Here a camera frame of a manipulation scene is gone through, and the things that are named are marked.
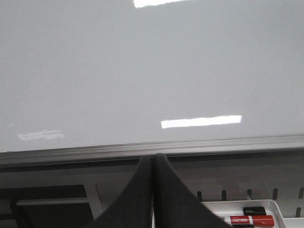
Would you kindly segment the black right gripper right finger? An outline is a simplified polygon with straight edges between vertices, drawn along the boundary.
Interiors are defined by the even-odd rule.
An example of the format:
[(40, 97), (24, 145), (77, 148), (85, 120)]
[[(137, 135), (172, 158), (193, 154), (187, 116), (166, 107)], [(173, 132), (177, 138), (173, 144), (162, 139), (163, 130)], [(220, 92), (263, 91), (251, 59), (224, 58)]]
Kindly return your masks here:
[(157, 228), (229, 228), (190, 192), (175, 174), (167, 157), (154, 161), (153, 200)]

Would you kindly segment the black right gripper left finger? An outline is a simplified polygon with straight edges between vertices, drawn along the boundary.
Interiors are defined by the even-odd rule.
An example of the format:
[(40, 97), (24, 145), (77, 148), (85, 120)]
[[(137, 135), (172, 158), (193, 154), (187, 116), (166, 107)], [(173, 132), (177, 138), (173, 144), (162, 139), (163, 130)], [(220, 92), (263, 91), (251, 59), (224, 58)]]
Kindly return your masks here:
[(142, 157), (119, 197), (87, 228), (150, 228), (152, 226), (152, 163)]

